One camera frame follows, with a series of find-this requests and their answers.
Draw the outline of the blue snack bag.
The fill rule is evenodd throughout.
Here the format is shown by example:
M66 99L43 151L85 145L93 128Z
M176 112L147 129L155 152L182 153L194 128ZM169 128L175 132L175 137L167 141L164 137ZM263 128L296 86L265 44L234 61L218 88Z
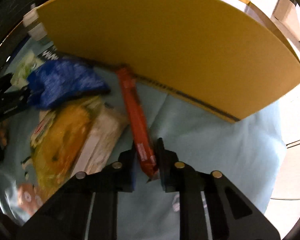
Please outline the blue snack bag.
M73 60L49 60L27 77L29 105L50 109L84 95L104 95L110 87L92 68Z

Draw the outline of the long red snack bar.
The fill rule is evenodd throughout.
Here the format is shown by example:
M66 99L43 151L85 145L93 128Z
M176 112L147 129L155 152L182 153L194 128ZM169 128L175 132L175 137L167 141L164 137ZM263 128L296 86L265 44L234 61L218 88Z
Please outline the long red snack bar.
M134 146L141 170L149 181L158 179L159 171L153 144L148 134L147 120L136 88L135 77L127 65L116 69L117 78L129 117Z

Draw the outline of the green white snack packet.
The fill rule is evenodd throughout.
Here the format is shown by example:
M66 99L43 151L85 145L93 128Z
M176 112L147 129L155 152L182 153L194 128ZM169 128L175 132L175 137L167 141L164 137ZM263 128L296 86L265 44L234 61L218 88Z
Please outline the green white snack packet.
M17 68L11 78L11 85L19 89L28 85L27 77L41 65L44 61L37 57L33 51L29 51L18 63Z

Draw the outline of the light blue printed tablecloth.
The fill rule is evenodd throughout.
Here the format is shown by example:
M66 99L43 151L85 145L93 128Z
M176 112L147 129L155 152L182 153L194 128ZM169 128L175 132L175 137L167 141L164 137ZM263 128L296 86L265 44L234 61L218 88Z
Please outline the light blue printed tablecloth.
M116 68L58 56L54 60L73 60L92 68L110 87L99 96L107 106L128 119L106 166L117 161L120 153L134 146ZM230 123L180 97L135 77L136 88L147 120L153 149L159 138L167 150L196 171L210 174L220 171L263 213L269 202L276 171L278 152L284 148L277 132L271 106L239 122ZM21 227L45 204L38 192L36 171L31 158L30 139L50 109L29 108L8 119L8 144L0 158L0 203L4 222L0 239L18 239ZM119 192L117 203L117 239L180 239L179 193L164 191L160 171L149 181L135 155L133 192Z

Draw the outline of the yellow wrapped cake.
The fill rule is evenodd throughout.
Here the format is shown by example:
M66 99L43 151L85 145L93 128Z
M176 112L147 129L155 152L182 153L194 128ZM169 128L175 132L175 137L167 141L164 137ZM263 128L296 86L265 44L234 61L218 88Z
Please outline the yellow wrapped cake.
M47 201L77 172L100 172L128 125L125 115L99 96L50 110L31 135L38 192Z

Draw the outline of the white lidded cup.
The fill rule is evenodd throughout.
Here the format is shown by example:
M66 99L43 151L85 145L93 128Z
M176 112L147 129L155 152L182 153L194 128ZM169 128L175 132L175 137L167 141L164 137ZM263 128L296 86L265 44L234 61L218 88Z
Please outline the white lidded cup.
M23 16L23 26L33 40L43 44L47 43L47 32L39 19L37 7L34 3L30 6L30 11Z

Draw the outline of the yellow cardboard box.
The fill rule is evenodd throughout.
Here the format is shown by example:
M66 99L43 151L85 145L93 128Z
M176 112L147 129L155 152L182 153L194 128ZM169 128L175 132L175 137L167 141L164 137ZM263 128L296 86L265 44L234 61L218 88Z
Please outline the yellow cardboard box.
M59 51L125 63L228 122L300 84L294 49L249 0L49 0L37 11Z

